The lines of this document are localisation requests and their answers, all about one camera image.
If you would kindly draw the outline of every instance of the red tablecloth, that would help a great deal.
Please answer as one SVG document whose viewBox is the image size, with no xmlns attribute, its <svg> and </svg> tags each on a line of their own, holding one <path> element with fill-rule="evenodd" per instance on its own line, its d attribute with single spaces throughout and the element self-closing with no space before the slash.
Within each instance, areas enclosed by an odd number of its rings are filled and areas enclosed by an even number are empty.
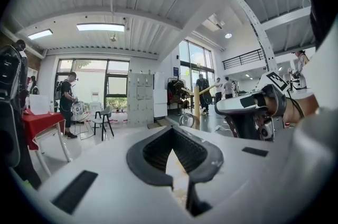
<svg viewBox="0 0 338 224">
<path fill-rule="evenodd" d="M 25 136 L 30 150 L 38 150 L 39 147 L 33 142 L 35 136 L 53 125 L 60 123 L 61 131 L 64 130 L 64 118 L 60 113 L 34 115 L 27 109 L 29 114 L 23 115 L 25 124 Z"/>
</svg>

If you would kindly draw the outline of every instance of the railing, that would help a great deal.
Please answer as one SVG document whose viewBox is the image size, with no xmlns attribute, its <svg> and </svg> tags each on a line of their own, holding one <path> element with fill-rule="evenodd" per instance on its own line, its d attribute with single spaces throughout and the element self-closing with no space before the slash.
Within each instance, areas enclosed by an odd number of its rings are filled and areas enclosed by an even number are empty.
<svg viewBox="0 0 338 224">
<path fill-rule="evenodd" d="M 229 69 L 260 60 L 264 60 L 264 55 L 261 49 L 257 49 L 222 62 L 224 69 Z"/>
</svg>

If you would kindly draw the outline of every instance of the black rubber pad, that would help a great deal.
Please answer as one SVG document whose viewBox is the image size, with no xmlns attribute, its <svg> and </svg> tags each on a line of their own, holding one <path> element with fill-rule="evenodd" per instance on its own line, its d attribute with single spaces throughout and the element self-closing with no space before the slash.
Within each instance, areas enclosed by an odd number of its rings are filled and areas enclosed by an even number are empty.
<svg viewBox="0 0 338 224">
<path fill-rule="evenodd" d="M 268 152 L 269 152 L 269 151 L 251 148 L 251 147 L 245 147 L 242 151 L 249 153 L 249 154 L 259 155 L 259 156 L 262 156 L 262 157 L 266 157 L 268 155 Z"/>
<path fill-rule="evenodd" d="M 52 203 L 62 211 L 72 214 L 85 193 L 93 184 L 97 173 L 82 171 L 53 201 Z"/>
</svg>

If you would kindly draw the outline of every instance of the man in black t-shirt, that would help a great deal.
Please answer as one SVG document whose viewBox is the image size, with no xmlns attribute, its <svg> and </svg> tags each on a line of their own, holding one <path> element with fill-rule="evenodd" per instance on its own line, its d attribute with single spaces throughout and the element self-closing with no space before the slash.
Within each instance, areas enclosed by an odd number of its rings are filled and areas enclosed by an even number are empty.
<svg viewBox="0 0 338 224">
<path fill-rule="evenodd" d="M 75 72 L 70 72 L 68 78 L 66 78 L 61 85 L 61 98 L 60 98 L 60 113 L 65 119 L 65 131 L 64 136 L 67 138 L 77 138 L 76 135 L 70 133 L 70 119 L 72 117 L 72 103 L 75 101 L 75 98 L 72 94 L 71 83 L 74 82 L 76 78 Z"/>
</svg>

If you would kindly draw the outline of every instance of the white wall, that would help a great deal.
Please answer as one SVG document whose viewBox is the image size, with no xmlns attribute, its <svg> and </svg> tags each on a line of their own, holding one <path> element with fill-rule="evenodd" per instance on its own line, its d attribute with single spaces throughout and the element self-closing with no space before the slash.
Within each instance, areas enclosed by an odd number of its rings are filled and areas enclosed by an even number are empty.
<svg viewBox="0 0 338 224">
<path fill-rule="evenodd" d="M 240 80 L 239 81 L 239 90 L 251 92 L 255 89 L 259 79 L 249 79 L 249 80 Z"/>
</svg>

